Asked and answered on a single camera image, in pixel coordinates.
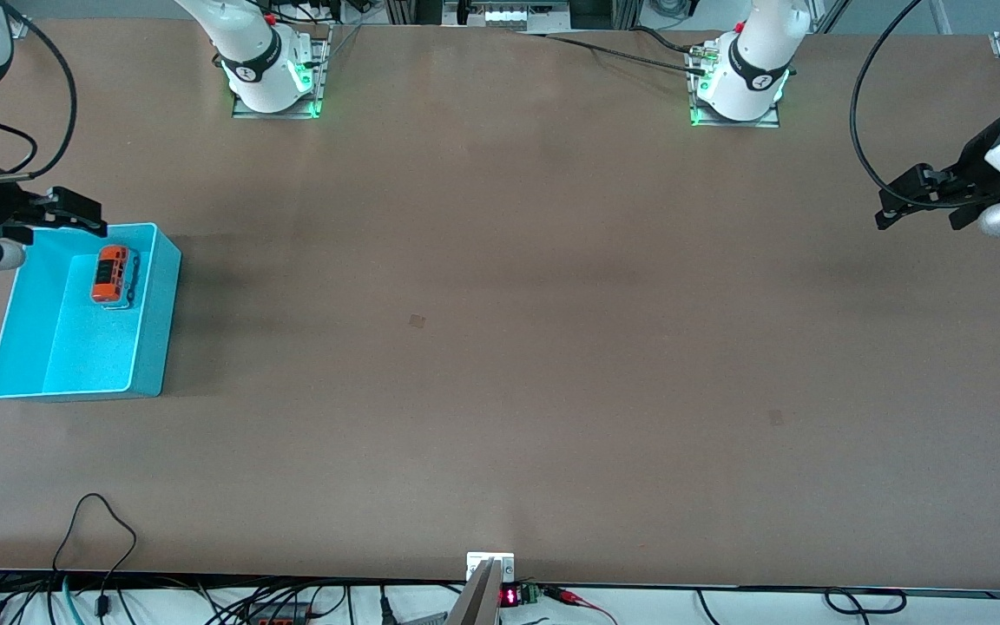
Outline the aluminium frame rack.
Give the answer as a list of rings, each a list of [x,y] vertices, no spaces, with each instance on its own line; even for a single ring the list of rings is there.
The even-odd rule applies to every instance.
[[[394,25],[556,33],[628,30],[646,0],[376,0]]]

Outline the black power strip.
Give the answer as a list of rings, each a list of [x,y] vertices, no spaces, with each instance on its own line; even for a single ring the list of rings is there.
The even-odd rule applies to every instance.
[[[245,613],[246,625],[308,625],[311,610],[306,602],[254,602]]]

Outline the red clip lead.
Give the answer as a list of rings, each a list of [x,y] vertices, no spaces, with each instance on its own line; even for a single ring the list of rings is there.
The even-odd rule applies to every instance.
[[[562,604],[571,606],[571,608],[594,610],[594,612],[608,618],[609,622],[611,622],[611,625],[620,625],[619,622],[615,619],[615,617],[612,616],[606,609],[599,608],[599,606],[595,605],[593,602],[584,600],[583,597],[580,597],[580,595],[571,592],[571,590],[563,589],[563,587],[558,587],[553,585],[540,585],[539,589],[541,590],[541,593],[544,594],[544,596],[551,598],[551,600],[562,602]]]

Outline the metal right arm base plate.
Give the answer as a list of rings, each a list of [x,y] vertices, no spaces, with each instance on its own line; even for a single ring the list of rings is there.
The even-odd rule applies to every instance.
[[[321,114],[330,61],[330,41],[277,24],[280,55],[260,75],[260,82],[243,82],[252,75],[227,69],[227,83],[234,92],[235,119],[316,119]]]

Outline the orange toy bus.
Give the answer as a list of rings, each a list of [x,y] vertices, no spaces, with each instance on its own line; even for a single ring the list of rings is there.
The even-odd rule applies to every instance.
[[[135,301],[139,268],[139,254],[131,247],[104,246],[96,257],[95,277],[90,290],[92,302],[109,310],[131,308]]]

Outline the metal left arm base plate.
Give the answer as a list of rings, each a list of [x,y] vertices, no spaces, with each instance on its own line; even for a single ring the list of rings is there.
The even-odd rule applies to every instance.
[[[733,47],[717,40],[684,53],[692,126],[777,128],[779,102],[791,75],[773,71],[738,71],[728,55]]]

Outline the blue plastic box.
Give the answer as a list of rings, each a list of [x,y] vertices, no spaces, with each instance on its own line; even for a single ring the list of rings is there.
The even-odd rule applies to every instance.
[[[139,258],[134,302],[90,297],[98,256],[124,245]],[[120,224],[98,238],[39,229],[16,270],[0,332],[0,400],[89,401],[160,395],[181,252],[155,224]]]

